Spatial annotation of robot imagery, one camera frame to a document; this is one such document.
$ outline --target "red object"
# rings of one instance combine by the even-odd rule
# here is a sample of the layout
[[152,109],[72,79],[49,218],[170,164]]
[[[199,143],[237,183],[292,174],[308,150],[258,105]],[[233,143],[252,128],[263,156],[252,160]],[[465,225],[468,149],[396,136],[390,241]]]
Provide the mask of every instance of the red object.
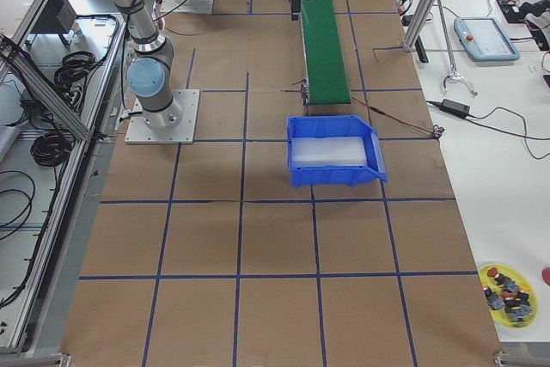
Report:
[[550,285],[550,266],[547,266],[544,270],[542,270],[542,279],[544,279],[544,282]]
[[498,268],[495,266],[491,268],[489,271],[487,271],[487,277],[495,278],[495,275],[497,274],[498,274]]

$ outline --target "tiled table surface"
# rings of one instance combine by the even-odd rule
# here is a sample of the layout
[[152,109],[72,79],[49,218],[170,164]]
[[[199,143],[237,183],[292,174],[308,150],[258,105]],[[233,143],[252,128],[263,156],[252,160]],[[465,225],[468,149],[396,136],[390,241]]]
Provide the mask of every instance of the tiled table surface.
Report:
[[[393,0],[334,0],[353,94],[431,127]],[[90,366],[491,366],[489,311],[437,141],[354,102],[389,183],[290,184],[304,113],[286,0],[172,15],[175,88],[203,90],[193,146],[119,134],[62,351]]]

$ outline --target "blue joint cap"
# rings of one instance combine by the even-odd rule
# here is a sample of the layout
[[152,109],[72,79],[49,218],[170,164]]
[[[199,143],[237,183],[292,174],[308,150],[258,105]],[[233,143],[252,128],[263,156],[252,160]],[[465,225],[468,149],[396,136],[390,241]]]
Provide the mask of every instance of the blue joint cap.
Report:
[[166,82],[162,64],[152,58],[141,58],[131,64],[126,77],[136,95],[142,98],[155,96]]

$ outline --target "white mounting plate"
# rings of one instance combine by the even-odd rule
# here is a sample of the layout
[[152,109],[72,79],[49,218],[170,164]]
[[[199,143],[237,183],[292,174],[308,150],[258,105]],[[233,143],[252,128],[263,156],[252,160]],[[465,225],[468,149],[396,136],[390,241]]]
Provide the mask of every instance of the white mounting plate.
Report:
[[[192,144],[197,124],[200,91],[198,89],[174,89],[174,99],[183,107],[183,119],[173,127],[154,129],[145,124],[142,116],[130,119],[125,141],[127,144]],[[136,100],[133,112],[141,112]]]
[[[161,13],[167,13],[181,1],[178,0],[162,0]],[[176,8],[174,12],[196,14],[196,15],[211,15],[214,9],[214,0],[188,0],[185,4]]]

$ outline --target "white bin bottom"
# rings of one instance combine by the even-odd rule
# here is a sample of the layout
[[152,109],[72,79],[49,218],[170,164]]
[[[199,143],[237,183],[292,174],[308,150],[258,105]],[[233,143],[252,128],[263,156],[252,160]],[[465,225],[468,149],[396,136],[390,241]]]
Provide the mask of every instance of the white bin bottom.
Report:
[[291,142],[294,168],[367,166],[361,137],[292,138]]

